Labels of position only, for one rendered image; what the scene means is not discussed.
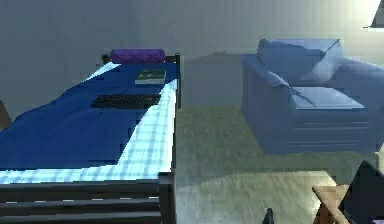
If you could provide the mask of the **dark window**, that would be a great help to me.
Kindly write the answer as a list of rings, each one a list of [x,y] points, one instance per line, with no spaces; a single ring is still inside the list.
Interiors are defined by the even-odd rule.
[[[370,28],[384,28],[384,0],[378,4]]]

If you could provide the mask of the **blue bed with dark frame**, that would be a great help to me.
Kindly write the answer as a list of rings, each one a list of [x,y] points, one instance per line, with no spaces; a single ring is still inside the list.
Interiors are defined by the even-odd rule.
[[[162,85],[136,85],[165,70]],[[111,60],[0,132],[0,224],[177,224],[179,55]],[[160,94],[148,109],[92,108],[100,95]]]

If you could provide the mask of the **black laptop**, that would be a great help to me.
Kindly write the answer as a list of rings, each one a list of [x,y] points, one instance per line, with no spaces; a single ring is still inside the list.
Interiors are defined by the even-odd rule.
[[[148,109],[160,102],[160,94],[112,94],[100,95],[91,104],[92,108]]]

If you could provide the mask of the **purple pillow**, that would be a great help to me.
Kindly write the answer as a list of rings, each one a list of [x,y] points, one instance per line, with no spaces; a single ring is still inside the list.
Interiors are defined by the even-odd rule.
[[[110,52],[114,64],[163,63],[166,55],[163,49],[113,49]]]

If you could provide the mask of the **green book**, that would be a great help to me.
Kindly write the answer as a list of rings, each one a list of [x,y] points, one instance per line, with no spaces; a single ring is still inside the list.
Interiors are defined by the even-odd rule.
[[[135,79],[136,85],[162,85],[166,76],[165,70],[142,70]]]

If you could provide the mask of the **brown wooden furniture edge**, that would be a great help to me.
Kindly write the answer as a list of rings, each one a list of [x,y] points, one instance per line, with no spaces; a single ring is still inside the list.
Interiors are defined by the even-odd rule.
[[[11,124],[12,119],[10,118],[4,103],[0,100],[0,131],[6,129]]]

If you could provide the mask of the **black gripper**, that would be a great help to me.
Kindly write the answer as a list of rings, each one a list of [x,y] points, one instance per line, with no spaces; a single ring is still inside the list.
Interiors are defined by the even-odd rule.
[[[262,224],[274,224],[273,210],[271,208],[266,210]]]

